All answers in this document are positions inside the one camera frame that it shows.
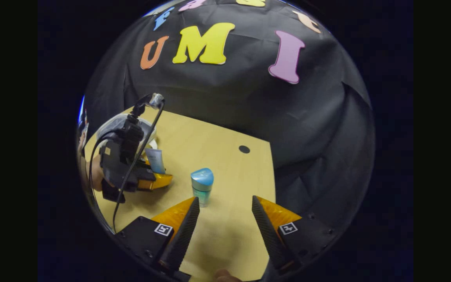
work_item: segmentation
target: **table surface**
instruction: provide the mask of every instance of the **table surface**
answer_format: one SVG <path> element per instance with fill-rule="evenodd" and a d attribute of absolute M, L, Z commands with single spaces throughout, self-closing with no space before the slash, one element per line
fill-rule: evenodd
<path fill-rule="evenodd" d="M 150 123 L 157 111 L 146 107 L 140 116 Z M 116 230 L 138 216 L 152 218 L 193 196 L 190 174 L 210 168 L 215 181 L 208 207 L 201 208 L 180 271 L 191 281 L 211 281 L 219 268 L 241 280 L 262 277 L 269 256 L 252 214 L 252 195 L 276 201 L 271 147 L 267 141 L 227 128 L 163 111 L 156 125 L 158 148 L 172 184 L 152 192 L 125 192 L 126 203 L 116 214 Z M 89 161 L 95 134 L 85 146 Z M 248 154 L 239 146 L 247 146 Z M 112 227 L 116 203 L 95 191 L 100 211 Z"/>

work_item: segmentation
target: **yellow letter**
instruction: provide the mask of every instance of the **yellow letter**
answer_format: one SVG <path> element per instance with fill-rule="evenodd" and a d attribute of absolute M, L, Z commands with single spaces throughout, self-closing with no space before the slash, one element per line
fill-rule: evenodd
<path fill-rule="evenodd" d="M 255 7 L 264 7 L 265 6 L 265 0 L 236 0 L 236 3 L 241 5 L 249 5 L 249 6 L 255 6 Z"/>
<path fill-rule="evenodd" d="M 182 38 L 180 40 L 179 49 L 173 58 L 174 64 L 185 63 L 188 60 L 186 49 L 188 50 L 189 59 L 194 62 L 204 49 L 203 55 L 199 57 L 199 61 L 206 64 L 221 65 L 226 62 L 224 56 L 224 45 L 226 44 L 229 31 L 235 27 L 232 23 L 216 23 L 201 36 L 196 25 L 186 27 L 180 31 Z"/>
<path fill-rule="evenodd" d="M 299 21 L 303 23 L 306 27 L 309 27 L 310 29 L 314 30 L 314 32 L 321 33 L 321 31 L 318 29 L 318 24 L 313 21 L 311 18 L 306 16 L 305 14 L 299 13 L 297 11 L 293 11 L 297 16 L 299 16 Z"/>

